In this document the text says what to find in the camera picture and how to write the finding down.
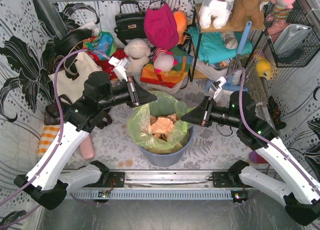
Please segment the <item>green plastic bag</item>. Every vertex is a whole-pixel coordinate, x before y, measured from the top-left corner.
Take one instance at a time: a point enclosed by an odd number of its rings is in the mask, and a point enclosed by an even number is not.
[[[145,104],[137,108],[136,112],[127,121],[128,130],[133,142],[145,150],[155,154],[170,154],[180,150],[189,141],[189,128],[191,124],[184,121],[177,121],[172,132],[167,137],[167,142],[154,138],[151,133],[150,115],[154,117],[169,116],[176,113],[180,119],[191,111],[184,102],[178,101],[175,97],[161,92],[151,91],[156,95],[157,101]]]

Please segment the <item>white plush dog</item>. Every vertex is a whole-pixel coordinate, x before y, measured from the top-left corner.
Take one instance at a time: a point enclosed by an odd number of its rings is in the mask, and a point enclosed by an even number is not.
[[[235,0],[204,0],[199,12],[199,24],[202,29],[210,27],[211,17],[214,17],[213,27],[220,29],[228,22]]]

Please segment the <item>crumpled paper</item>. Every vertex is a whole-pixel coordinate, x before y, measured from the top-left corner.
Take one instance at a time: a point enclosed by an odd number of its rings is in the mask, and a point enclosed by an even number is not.
[[[178,121],[177,115],[159,116],[155,118],[150,116],[151,132],[153,137],[167,141],[167,137],[174,128],[174,124]]]

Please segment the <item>blue trash can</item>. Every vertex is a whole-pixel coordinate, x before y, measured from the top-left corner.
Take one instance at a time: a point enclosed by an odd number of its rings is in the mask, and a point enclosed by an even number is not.
[[[172,153],[172,154],[154,154],[151,152],[148,152],[147,150],[143,149],[142,147],[138,146],[138,148],[143,152],[144,157],[153,165],[156,166],[171,166],[173,164],[176,164],[184,155],[185,151],[189,147],[189,145],[192,143],[194,136],[195,136],[196,128],[193,126],[189,129],[190,139],[188,143],[179,151]]]

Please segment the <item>white teddy bear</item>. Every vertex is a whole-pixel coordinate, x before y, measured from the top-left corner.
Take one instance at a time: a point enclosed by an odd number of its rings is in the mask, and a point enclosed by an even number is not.
[[[124,48],[124,53],[128,56],[130,64],[127,73],[141,73],[142,68],[149,62],[150,48],[142,39],[130,41]]]
[[[202,29],[210,27],[211,17],[214,17],[213,27],[220,29],[228,22],[235,0],[204,0],[199,12],[199,24]]]

